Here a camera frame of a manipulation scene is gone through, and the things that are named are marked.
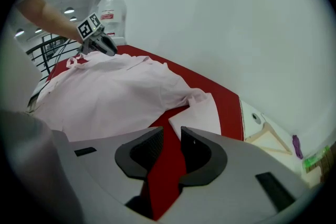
wooden stick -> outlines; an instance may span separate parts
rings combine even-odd
[[[258,146],[264,150],[268,150],[268,151],[273,151],[273,152],[281,152],[281,153],[287,153],[289,155],[292,155],[292,151],[290,150],[290,148],[285,144],[285,142],[279,137],[279,135],[274,131],[274,129],[272,128],[272,126],[266,121],[263,124],[263,127],[261,129],[261,131],[251,135],[250,137],[245,139],[245,142],[247,143],[252,143],[253,141],[255,141],[256,139],[260,138],[261,136],[263,136],[264,134],[266,134],[267,132],[270,132],[275,139],[281,144],[281,146],[284,147],[285,151],[282,150],[276,150],[275,148],[269,148],[269,147],[263,147],[263,146]]]

black cable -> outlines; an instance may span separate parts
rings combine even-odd
[[[55,71],[56,71],[56,67],[58,64],[59,59],[61,58],[61,55],[65,49],[65,47],[70,43],[71,39],[68,40],[68,42],[66,44],[63,45],[63,48],[61,48],[61,50],[59,51],[58,55],[57,55],[57,60],[55,61],[55,65],[54,68],[52,69],[52,75],[51,78],[49,79],[49,81],[42,87],[42,89],[38,92],[38,95],[41,93],[41,91],[50,83],[50,81],[52,80],[52,78],[54,77]]]

white wall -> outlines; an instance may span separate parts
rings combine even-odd
[[[298,134],[305,153],[335,128],[335,16],[327,0],[125,2],[130,45],[234,91]]]
[[[21,50],[14,34],[5,25],[0,35],[0,108],[25,111],[41,74]]]

purple object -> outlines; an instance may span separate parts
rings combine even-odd
[[[300,158],[303,159],[303,154],[301,152],[300,148],[300,140],[297,135],[293,135],[293,146],[295,148],[295,153],[296,155]]]

green object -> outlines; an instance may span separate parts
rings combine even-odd
[[[320,159],[323,158],[324,154],[329,150],[329,146],[324,147],[311,157],[305,159],[303,161],[303,167],[304,168],[309,168],[310,166],[314,165],[316,162],[318,162]]]

